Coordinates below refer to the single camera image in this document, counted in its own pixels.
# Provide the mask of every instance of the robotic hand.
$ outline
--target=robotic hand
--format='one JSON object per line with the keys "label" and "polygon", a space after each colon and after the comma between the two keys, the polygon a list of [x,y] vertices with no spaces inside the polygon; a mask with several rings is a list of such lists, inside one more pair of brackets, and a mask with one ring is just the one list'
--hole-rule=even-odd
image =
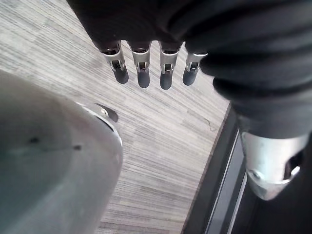
{"label": "robotic hand", "polygon": [[119,83],[128,41],[138,83],[149,85],[150,43],[160,43],[160,85],[171,86],[182,42],[183,82],[200,68],[231,101],[254,192],[274,198],[300,171],[312,130],[312,2],[303,0],[68,0]]}

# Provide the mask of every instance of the black rubber fingertip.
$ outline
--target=black rubber fingertip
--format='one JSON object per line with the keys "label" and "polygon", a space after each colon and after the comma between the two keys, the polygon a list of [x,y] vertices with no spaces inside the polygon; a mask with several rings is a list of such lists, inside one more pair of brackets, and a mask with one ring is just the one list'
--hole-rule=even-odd
{"label": "black rubber fingertip", "polygon": [[162,89],[167,90],[172,84],[172,74],[161,74],[160,75],[160,86]]}
{"label": "black rubber fingertip", "polygon": [[147,88],[150,85],[150,74],[148,72],[138,72],[137,81],[141,88]]}
{"label": "black rubber fingertip", "polygon": [[129,80],[129,75],[128,75],[127,68],[125,68],[124,70],[120,70],[120,69],[116,70],[114,72],[114,75],[115,75],[116,80],[120,84],[125,84]]}
{"label": "black rubber fingertip", "polygon": [[194,83],[196,78],[196,73],[195,72],[188,72],[186,69],[184,70],[183,74],[183,83],[187,86],[191,85]]}

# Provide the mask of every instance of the silver metal part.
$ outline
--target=silver metal part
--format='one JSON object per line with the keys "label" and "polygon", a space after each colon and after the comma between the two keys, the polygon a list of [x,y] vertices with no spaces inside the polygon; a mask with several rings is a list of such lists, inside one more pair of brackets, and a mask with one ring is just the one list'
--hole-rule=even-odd
{"label": "silver metal part", "polygon": [[295,165],[285,178],[289,160],[305,148],[309,135],[272,139],[242,133],[241,138],[253,191],[263,200],[275,198],[300,171],[300,165]]}
{"label": "silver metal part", "polygon": [[148,72],[150,69],[150,47],[148,50],[144,52],[136,52],[132,50],[133,60],[136,66],[137,72],[141,72],[141,70],[145,70]]}
{"label": "silver metal part", "polygon": [[161,43],[160,45],[160,68],[162,74],[172,74],[174,72],[174,68],[176,65],[176,59],[179,54],[179,51],[176,51],[172,54],[167,54],[162,49]]}
{"label": "silver metal part", "polygon": [[110,64],[111,69],[116,70],[125,69],[125,58],[122,53],[121,42],[118,42],[117,51],[112,50],[110,53],[103,52],[106,61]]}
{"label": "silver metal part", "polygon": [[99,119],[101,119],[103,122],[105,122],[113,130],[114,135],[117,136],[120,142],[120,145],[122,146],[122,140],[118,133],[117,127],[116,125],[114,125],[114,122],[110,120],[110,118],[108,117],[108,113],[104,108],[94,103],[82,103],[82,102],[77,102],[77,101],[76,103],[80,105],[88,113],[90,113],[91,115],[96,116]]}
{"label": "silver metal part", "polygon": [[207,56],[207,54],[193,54],[188,53],[186,57],[186,70],[190,72],[191,70],[195,73],[199,70],[199,63],[202,60],[203,57]]}

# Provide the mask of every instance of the striped carpet floor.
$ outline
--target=striped carpet floor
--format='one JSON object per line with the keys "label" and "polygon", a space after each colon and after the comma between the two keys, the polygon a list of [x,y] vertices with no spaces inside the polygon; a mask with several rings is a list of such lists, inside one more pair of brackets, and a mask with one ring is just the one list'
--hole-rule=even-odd
{"label": "striped carpet floor", "polygon": [[0,69],[119,114],[123,169],[96,233],[181,233],[228,107],[212,78],[199,72],[194,85],[183,85],[183,48],[173,85],[162,90],[153,42],[151,84],[141,89],[123,43],[130,78],[118,84],[65,0],[2,0],[0,21]]}

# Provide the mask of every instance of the floor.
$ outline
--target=floor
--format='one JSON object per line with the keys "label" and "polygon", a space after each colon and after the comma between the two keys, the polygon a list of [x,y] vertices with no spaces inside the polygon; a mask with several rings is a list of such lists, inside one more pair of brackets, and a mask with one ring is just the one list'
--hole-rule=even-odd
{"label": "floor", "polygon": [[184,86],[182,49],[162,90],[153,42],[151,85],[141,89],[124,43],[130,79],[118,84],[65,0],[2,0],[0,21],[0,69],[119,114],[123,170],[96,233],[179,234],[228,107],[212,78],[199,72]]}

